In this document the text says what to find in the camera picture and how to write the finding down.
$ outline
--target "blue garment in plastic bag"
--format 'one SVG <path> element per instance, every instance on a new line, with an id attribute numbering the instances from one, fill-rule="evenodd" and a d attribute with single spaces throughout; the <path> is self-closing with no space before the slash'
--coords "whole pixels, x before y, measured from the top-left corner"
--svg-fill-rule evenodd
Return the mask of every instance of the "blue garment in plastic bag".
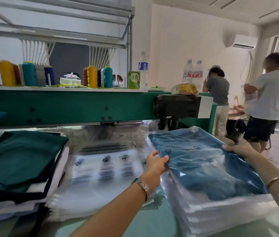
<path id="1" fill-rule="evenodd" d="M 201 128 L 149 134 L 159 154 L 169 156 L 169 169 L 188 190 L 212 201 L 267 194 L 259 175 L 243 159 L 222 149 L 222 142 Z"/>

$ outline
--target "green machine beam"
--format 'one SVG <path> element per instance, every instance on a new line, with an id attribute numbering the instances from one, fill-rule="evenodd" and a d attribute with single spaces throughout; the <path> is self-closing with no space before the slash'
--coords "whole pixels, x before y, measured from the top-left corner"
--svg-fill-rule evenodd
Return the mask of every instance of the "green machine beam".
<path id="1" fill-rule="evenodd" d="M 159 94 L 170 93 L 0 90 L 0 111 L 8 113 L 0 120 L 0 127 L 158 119 L 152 112 L 152 101 Z M 196 125 L 211 133 L 215 111 L 213 103 L 210 118 L 184 118 L 181 125 Z"/>

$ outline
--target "ceiling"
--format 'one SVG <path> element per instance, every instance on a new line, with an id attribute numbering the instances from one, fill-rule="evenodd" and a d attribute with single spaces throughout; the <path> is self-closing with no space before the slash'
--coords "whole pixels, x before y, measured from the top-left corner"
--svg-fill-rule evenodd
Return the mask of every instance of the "ceiling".
<path id="1" fill-rule="evenodd" d="M 258 25 L 279 20 L 279 0 L 153 0 L 153 2 Z"/>

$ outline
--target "ceiling line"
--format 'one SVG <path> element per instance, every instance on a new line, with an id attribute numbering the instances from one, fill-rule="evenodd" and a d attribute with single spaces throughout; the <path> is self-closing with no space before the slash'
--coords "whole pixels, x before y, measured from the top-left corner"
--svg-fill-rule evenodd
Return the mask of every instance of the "ceiling line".
<path id="1" fill-rule="evenodd" d="M 269 13 L 267 13 L 267 14 L 261 16 L 261 17 L 258 17 L 258 19 L 263 18 L 263 17 L 265 17 L 265 16 L 268 16 L 268 15 L 273 14 L 273 13 L 278 12 L 278 11 L 279 11 L 279 9 L 277 9 L 277 10 L 275 10 L 275 11 L 272 11 L 272 12 L 269 12 Z"/>
<path id="2" fill-rule="evenodd" d="M 229 3 L 225 4 L 224 6 L 221 7 L 221 9 L 224 9 L 225 7 L 229 6 L 230 4 L 236 2 L 237 0 L 231 0 Z"/>
<path id="3" fill-rule="evenodd" d="M 214 3 L 216 3 L 219 0 L 215 0 L 214 2 L 212 2 L 209 6 L 212 6 Z"/>

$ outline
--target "gold bangle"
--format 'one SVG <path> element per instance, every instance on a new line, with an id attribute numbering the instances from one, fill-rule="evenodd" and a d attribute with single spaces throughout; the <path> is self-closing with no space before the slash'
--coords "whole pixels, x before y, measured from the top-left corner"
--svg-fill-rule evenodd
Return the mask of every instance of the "gold bangle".
<path id="1" fill-rule="evenodd" d="M 276 181 L 279 180 L 279 177 L 273 178 L 272 180 L 270 180 L 270 182 L 267 184 L 267 188 L 270 189 L 270 187 L 272 186 L 272 184 Z"/>

